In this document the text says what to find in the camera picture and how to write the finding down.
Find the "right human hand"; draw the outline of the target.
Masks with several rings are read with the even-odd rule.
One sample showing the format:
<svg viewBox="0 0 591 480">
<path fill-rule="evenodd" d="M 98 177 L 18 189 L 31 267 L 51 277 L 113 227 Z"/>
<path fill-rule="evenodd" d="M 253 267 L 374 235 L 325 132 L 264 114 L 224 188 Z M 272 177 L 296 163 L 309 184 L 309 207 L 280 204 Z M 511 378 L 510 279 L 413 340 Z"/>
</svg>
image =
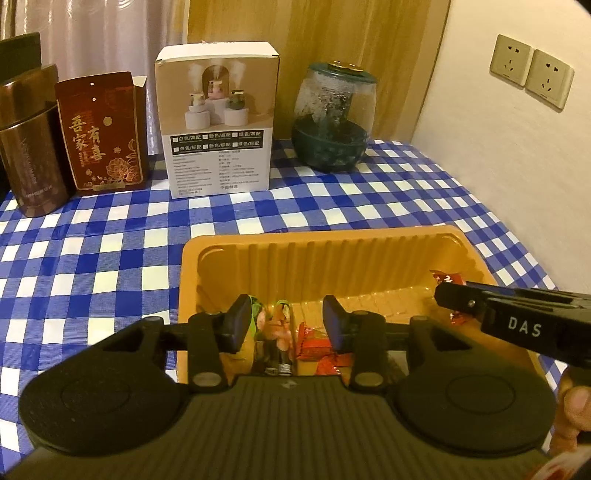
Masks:
<svg viewBox="0 0 591 480">
<path fill-rule="evenodd" d="M 559 383 L 554 433 L 550 443 L 552 456 L 574 451 L 578 446 L 578 435 L 590 430 L 590 387 L 576 385 L 571 371 L 572 368 L 568 367 Z"/>
</svg>

